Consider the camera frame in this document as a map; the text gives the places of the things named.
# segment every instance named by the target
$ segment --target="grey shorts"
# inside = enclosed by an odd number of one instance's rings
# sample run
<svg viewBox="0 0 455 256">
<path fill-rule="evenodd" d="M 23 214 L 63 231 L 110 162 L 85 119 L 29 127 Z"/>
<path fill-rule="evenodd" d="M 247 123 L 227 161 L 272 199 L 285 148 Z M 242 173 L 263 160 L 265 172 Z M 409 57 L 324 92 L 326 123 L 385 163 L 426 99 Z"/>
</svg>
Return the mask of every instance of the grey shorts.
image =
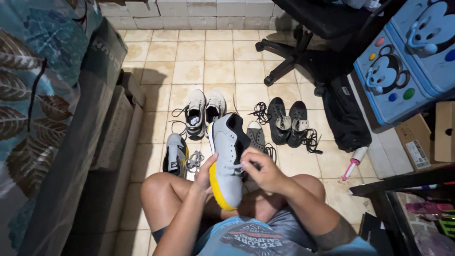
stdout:
<svg viewBox="0 0 455 256">
<path fill-rule="evenodd" d="M 197 239 L 199 239 L 211 226 L 216 223 L 209 220 L 202 220 L 201 227 L 197 234 Z M 314 242 L 311 235 L 306 231 L 302 226 L 297 216 L 294 213 L 294 210 L 290 206 L 286 206 L 284 209 L 278 211 L 272 219 L 267 223 L 273 231 L 287 237 L 292 242 L 311 249 L 313 252 L 317 251 L 316 243 Z M 152 232 L 152 236 L 155 239 L 155 242 L 159 242 L 164 232 L 166 231 L 167 226 Z"/>
</svg>

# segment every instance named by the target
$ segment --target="lint roller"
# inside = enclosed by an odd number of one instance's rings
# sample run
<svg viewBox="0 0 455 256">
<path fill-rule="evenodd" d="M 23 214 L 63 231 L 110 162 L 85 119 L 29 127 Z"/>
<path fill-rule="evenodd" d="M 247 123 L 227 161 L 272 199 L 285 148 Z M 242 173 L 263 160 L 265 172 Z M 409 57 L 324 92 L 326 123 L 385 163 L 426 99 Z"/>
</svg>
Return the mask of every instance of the lint roller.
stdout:
<svg viewBox="0 0 455 256">
<path fill-rule="evenodd" d="M 361 147 L 354 151 L 354 154 L 352 154 L 352 157 L 351 157 L 351 164 L 349 165 L 348 169 L 344 173 L 343 181 L 347 180 L 349 178 L 349 176 L 351 175 L 352 170 L 354 170 L 354 167 L 356 165 L 359 165 L 362 162 L 365 154 L 367 153 L 367 150 L 368 150 L 368 147 Z"/>
</svg>

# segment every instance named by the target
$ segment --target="cardboard box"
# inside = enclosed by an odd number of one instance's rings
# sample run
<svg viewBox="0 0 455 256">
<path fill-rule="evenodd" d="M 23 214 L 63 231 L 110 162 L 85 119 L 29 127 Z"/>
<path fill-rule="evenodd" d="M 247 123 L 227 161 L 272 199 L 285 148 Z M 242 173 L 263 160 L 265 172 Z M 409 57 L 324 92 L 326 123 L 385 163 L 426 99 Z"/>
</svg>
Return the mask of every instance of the cardboard box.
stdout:
<svg viewBox="0 0 455 256">
<path fill-rule="evenodd" d="M 435 161 L 435 142 L 430 140 L 431 130 L 421 114 L 399 124 L 395 130 L 415 171 L 427 171 L 449 164 Z"/>
<path fill-rule="evenodd" d="M 435 160 L 455 162 L 455 102 L 436 104 Z"/>
</svg>

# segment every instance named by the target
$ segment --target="yellow sole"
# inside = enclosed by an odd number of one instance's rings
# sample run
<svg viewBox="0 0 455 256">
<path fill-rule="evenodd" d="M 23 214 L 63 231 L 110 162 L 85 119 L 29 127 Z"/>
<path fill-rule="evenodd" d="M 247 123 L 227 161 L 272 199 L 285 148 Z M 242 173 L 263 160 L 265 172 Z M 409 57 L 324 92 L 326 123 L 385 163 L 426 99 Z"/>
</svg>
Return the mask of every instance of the yellow sole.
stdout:
<svg viewBox="0 0 455 256">
<path fill-rule="evenodd" d="M 217 172 L 217 163 L 216 162 L 213 163 L 212 166 L 210 166 L 209 172 L 210 172 L 210 185 L 212 186 L 213 196 L 215 197 L 215 200 L 217 201 L 218 205 L 222 209 L 225 209 L 228 211 L 233 211 L 233 210 L 237 209 L 237 207 L 230 206 L 224 199 L 223 195 L 221 194 L 220 186 L 218 185 L 217 178 L 215 177 L 215 174 Z"/>
</svg>

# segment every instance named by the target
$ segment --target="cartoon mouse face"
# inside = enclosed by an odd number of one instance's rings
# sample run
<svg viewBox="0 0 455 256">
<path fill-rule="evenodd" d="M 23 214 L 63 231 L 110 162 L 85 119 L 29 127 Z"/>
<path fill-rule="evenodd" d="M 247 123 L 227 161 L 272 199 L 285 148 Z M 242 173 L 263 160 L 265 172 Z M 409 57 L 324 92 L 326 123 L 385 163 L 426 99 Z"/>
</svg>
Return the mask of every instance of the cartoon mouse face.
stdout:
<svg viewBox="0 0 455 256">
<path fill-rule="evenodd" d="M 368 70 L 367 86 L 382 94 L 386 94 L 394 88 L 404 88 L 409 82 L 409 71 L 403 70 L 401 60 L 393 52 L 393 45 L 382 47 L 379 51 L 379 58 Z"/>
<path fill-rule="evenodd" d="M 435 54 L 454 43 L 455 2 L 429 0 L 429 7 L 411 27 L 408 45 L 426 54 Z"/>
</svg>

